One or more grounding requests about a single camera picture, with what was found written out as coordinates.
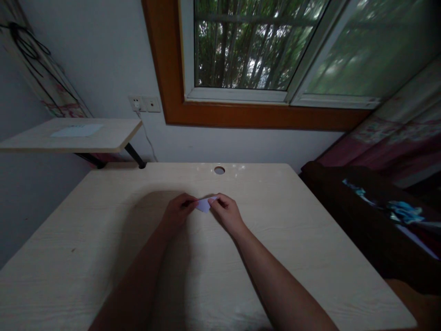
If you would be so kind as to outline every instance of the hand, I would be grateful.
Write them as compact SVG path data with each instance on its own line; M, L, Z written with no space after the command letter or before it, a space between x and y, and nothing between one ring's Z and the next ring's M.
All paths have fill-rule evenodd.
M211 208L219 214L220 220L225 225L228 232L235 237L243 231L248 230L240 216L236 202L222 193L218 193L216 196L218 199L208 199L208 203Z
M158 230L165 234L168 239L173 238L185 223L187 216L190 215L197 205L198 199L187 193L182 193L173 200L170 200Z

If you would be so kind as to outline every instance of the forearm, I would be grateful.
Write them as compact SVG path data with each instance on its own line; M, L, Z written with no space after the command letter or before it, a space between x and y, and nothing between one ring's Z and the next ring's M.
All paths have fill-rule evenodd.
M233 237L280 330L337 330L317 301L248 229Z
M155 230L107 298L91 330L132 330L147 323L156 280L170 236Z

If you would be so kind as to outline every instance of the light wooden desktop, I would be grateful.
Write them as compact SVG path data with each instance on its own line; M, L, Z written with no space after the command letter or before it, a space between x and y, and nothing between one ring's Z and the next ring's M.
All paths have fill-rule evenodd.
M90 124L102 127L86 137L52 136L70 126ZM0 142L0 152L75 153L101 169L106 162L90 153L118 153L125 149L139 168L144 169L146 163L129 143L141 126L142 122L138 119L54 118Z
M0 271L0 329L87 330L181 192L223 192L340 330L413 316L285 164L113 163L93 170ZM261 330L270 323L230 236L195 210L160 272L150 330Z

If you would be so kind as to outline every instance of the paper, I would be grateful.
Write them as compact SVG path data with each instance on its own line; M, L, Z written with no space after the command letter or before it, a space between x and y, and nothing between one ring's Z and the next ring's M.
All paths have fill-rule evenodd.
M430 256L432 256L433 258L439 260L438 256L429 247L427 247L426 244L424 242L422 242L420 240L420 238L418 238L417 235L415 235L414 233L410 232L408 228L405 228L404 226L399 225L399 224L395 224L395 226L397 228L399 228L399 230L401 232L403 232L407 237L412 239L415 244L417 244L422 249L424 249Z
M51 137L88 137L97 132L103 124L71 125L51 134Z
M200 211L203 211L204 213L208 213L208 211L210 210L210 204L208 203L208 199L216 200L217 197L209 197L206 199L199 200L199 204L196 208L199 209Z

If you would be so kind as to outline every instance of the window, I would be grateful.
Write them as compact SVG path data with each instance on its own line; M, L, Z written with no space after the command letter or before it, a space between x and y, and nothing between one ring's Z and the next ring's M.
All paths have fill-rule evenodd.
M440 51L431 0L156 2L170 124L349 130Z

